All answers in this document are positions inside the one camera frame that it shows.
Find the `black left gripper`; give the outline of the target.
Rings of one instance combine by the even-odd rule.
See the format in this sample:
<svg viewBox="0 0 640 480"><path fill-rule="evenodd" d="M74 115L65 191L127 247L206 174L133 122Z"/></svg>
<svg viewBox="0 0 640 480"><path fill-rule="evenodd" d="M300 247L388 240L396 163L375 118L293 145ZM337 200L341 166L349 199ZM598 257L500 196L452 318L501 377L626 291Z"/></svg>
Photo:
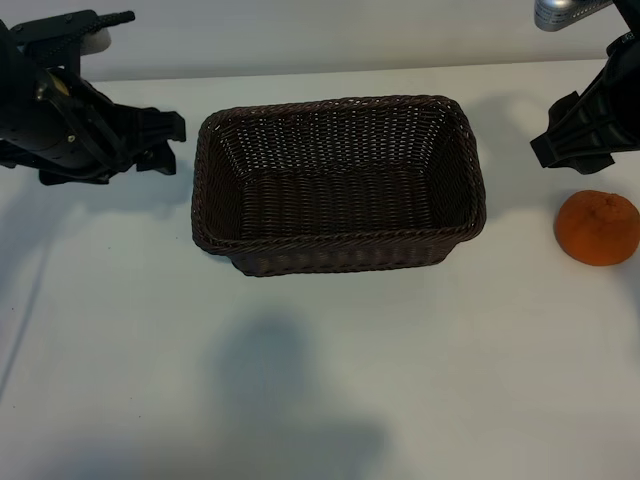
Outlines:
<svg viewBox="0 0 640 480"><path fill-rule="evenodd" d="M175 111L136 108L111 101L90 83L60 68L35 70L34 100L61 129L57 144L43 151L50 171L74 181L107 183L129 170L176 174L167 141L186 141L186 123Z"/></svg>

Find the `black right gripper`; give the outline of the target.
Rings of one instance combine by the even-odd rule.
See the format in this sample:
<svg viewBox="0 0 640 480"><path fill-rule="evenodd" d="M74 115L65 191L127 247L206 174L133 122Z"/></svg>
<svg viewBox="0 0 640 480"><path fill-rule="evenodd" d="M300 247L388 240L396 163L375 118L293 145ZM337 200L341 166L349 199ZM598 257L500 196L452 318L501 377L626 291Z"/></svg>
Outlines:
<svg viewBox="0 0 640 480"><path fill-rule="evenodd" d="M547 130L530 142L540 165L595 174L614 164L610 153L639 149L639 40L618 39L583 93L556 101Z"/></svg>

